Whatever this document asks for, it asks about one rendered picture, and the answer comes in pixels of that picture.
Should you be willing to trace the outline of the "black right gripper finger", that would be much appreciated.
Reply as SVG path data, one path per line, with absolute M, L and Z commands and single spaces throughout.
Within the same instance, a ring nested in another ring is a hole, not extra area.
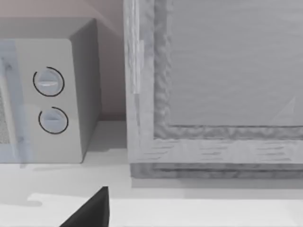
M 108 186 L 103 186 L 59 227 L 109 227 Z

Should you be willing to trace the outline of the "pale grey microwave knob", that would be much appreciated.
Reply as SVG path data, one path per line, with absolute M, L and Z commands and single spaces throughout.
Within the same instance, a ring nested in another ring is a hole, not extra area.
M 59 70 L 46 67 L 33 74 L 33 86 L 41 95 L 55 97 L 64 90 L 65 81 Z
M 67 114 L 58 107 L 41 111 L 38 116 L 40 127 L 47 133 L 57 135 L 68 128 L 69 119 Z

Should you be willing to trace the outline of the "pale microwave oven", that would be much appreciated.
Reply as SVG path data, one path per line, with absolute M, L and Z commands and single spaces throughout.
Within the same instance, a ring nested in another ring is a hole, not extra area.
M 33 74 L 53 67 L 65 87 L 38 93 Z M 0 164 L 81 163 L 101 112 L 97 22 L 87 17 L 0 17 Z M 41 111 L 58 107 L 66 131 L 39 125 Z

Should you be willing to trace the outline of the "grey cabinet door panel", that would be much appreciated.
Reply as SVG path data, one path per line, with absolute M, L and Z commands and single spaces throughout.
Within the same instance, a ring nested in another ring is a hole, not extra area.
M 154 136 L 303 139 L 303 0 L 155 0 Z

